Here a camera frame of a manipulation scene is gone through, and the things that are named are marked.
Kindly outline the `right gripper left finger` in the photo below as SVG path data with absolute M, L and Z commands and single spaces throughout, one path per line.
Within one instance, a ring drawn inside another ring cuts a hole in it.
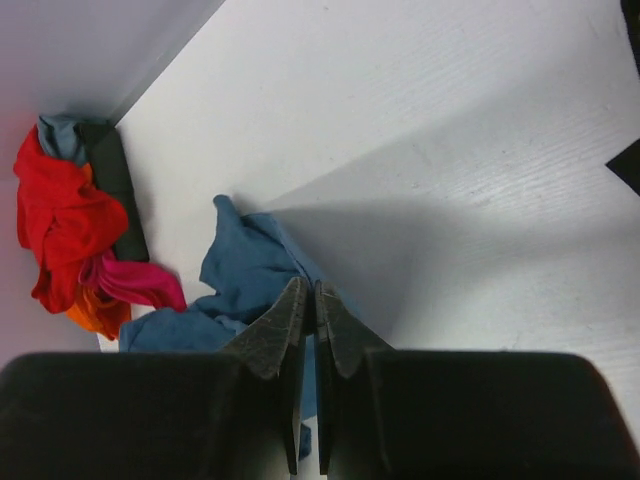
M 1 373 L 5 479 L 286 479 L 307 284 L 214 354 L 39 353 Z

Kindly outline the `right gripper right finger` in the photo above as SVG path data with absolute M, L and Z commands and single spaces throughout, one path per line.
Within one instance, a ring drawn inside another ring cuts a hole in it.
M 330 479 L 635 479 L 639 452 L 583 357 L 397 350 L 318 283 L 319 465 Z

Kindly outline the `teal blue t shirt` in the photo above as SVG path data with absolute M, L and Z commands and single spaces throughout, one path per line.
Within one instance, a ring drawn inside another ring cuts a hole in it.
M 230 373 L 218 352 L 277 300 L 297 276 L 309 284 L 324 273 L 268 213 L 242 216 L 231 199 L 218 195 L 216 236 L 206 253 L 200 280 L 214 294 L 184 312 L 163 308 L 124 324 L 119 347 L 126 353 L 203 354 L 220 377 Z

